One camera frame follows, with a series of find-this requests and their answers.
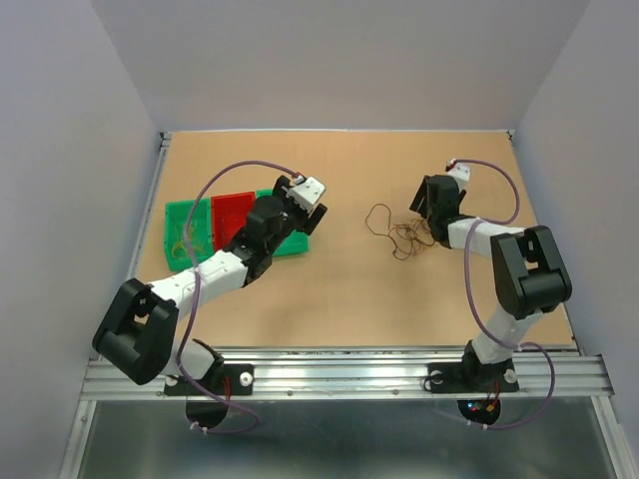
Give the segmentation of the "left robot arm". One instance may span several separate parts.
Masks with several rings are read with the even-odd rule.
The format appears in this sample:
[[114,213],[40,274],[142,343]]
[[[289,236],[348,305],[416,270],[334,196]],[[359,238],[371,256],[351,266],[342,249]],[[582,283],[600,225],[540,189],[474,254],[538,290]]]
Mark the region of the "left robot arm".
[[138,385],[159,375],[187,377],[199,392],[222,381],[222,357],[199,340],[176,341],[177,324],[216,297],[243,288],[273,263],[292,232],[310,234],[327,208],[325,186],[314,177],[281,177],[256,199],[233,239],[198,265],[163,279],[125,281],[92,340],[93,348]]

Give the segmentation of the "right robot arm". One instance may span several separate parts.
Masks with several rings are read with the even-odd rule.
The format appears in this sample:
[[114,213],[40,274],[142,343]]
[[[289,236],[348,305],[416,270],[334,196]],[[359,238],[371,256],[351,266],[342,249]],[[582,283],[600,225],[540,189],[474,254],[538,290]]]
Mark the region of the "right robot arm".
[[465,346],[461,358],[432,363],[423,382],[435,394],[518,389],[513,354],[528,329],[572,295],[572,281],[550,228],[511,228],[464,215],[465,196],[451,175],[426,176],[410,210],[426,220],[436,242],[463,252],[463,264],[478,254],[490,259],[497,304]]

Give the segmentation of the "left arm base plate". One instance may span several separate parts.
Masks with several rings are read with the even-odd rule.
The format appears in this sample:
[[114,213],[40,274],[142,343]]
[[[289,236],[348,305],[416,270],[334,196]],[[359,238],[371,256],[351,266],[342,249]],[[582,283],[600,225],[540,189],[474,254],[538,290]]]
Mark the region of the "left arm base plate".
[[[255,368],[250,363],[224,363],[213,365],[201,379],[196,382],[220,396],[250,396],[253,394]],[[183,376],[177,383],[164,386],[164,394],[169,397],[186,397],[203,395],[196,386]]]

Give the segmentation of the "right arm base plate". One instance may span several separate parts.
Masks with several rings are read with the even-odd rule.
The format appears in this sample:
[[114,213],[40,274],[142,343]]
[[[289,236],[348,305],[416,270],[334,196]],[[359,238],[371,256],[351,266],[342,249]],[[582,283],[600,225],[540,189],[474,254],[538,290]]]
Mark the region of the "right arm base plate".
[[434,362],[427,365],[426,379],[434,394],[474,394],[517,392],[519,383],[514,364],[507,360],[498,364],[463,365],[456,362]]

